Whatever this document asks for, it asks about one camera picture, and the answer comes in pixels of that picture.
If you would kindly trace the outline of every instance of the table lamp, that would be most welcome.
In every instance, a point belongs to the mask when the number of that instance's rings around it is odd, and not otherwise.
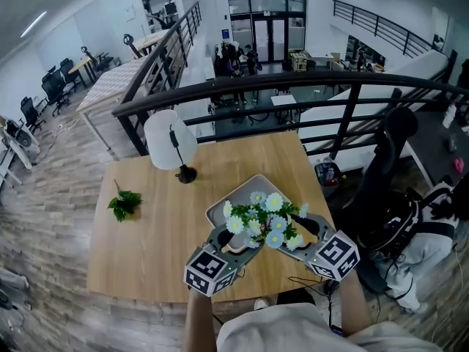
[[[189,184],[197,177],[194,168],[186,164],[197,150],[197,139],[175,111],[166,109],[153,114],[144,125],[149,156],[159,169],[180,168],[176,175],[181,183]]]

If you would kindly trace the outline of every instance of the blue flower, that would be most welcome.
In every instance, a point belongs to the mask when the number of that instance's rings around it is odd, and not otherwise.
[[[251,208],[244,215],[246,215],[250,219],[254,219],[257,217],[257,210],[255,208]]]
[[[251,203],[261,204],[265,202],[267,195],[261,191],[253,191],[251,193]]]
[[[309,204],[305,203],[304,205],[301,205],[300,212],[298,213],[300,218],[305,218],[306,217],[306,211],[308,211]]]
[[[260,243],[258,243],[257,241],[251,240],[250,238],[246,238],[244,240],[244,245],[252,249],[259,248],[261,246]]]
[[[280,248],[282,243],[284,242],[284,234],[278,231],[271,231],[265,238],[265,243],[267,246],[273,249]]]
[[[225,219],[228,219],[232,215],[232,212],[233,212],[232,203],[228,200],[225,201],[225,205],[223,206],[223,216],[225,217]]]
[[[270,228],[272,231],[285,232],[287,229],[287,220],[281,216],[274,216],[270,221]]]
[[[230,216],[226,221],[226,229],[235,235],[239,235],[243,229],[243,220],[239,216]]]
[[[259,236],[261,234],[261,224],[259,223],[258,220],[250,220],[248,221],[248,230],[247,233],[251,236]]]
[[[303,235],[296,235],[294,238],[290,238],[287,241],[287,248],[290,251],[294,251],[299,246],[302,246],[305,243]]]
[[[265,206],[269,211],[279,211],[284,204],[284,198],[278,193],[272,193],[265,200]]]

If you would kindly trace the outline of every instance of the white lampshade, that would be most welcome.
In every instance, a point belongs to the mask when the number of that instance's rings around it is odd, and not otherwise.
[[[179,143],[177,154],[169,136],[170,128]],[[175,169],[187,164],[196,154],[197,139],[175,111],[165,109],[153,114],[144,125],[149,156],[159,169]]]

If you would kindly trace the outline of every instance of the beige t-shirt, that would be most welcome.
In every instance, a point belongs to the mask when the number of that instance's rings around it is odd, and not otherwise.
[[[245,313],[223,325],[217,347],[221,352],[442,352],[392,322],[340,337],[312,304],[277,305]]]

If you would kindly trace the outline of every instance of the computer monitor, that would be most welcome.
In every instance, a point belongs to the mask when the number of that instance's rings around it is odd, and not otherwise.
[[[164,6],[167,15],[173,15],[177,13],[177,8],[175,3],[169,3]]]

